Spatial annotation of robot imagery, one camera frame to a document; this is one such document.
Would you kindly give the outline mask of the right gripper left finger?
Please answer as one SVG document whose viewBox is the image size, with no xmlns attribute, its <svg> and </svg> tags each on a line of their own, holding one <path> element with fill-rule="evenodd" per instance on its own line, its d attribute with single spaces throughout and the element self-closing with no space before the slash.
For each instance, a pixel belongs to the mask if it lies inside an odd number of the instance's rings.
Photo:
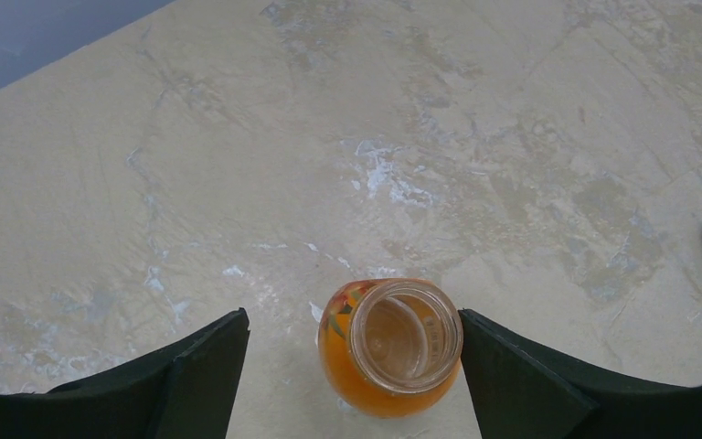
<svg viewBox="0 0 702 439">
<path fill-rule="evenodd" d="M 46 393 L 0 394 L 0 438 L 224 438 L 250 336 L 244 309 Z"/>
</svg>

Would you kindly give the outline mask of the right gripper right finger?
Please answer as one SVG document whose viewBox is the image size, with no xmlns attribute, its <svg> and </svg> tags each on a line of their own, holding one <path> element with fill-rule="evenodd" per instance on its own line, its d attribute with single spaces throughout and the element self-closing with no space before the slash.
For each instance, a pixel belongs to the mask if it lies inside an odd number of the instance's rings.
<svg viewBox="0 0 702 439">
<path fill-rule="evenodd" d="M 643 380 L 522 337 L 471 310 L 462 363 L 484 438 L 702 438 L 702 385 Z"/>
</svg>

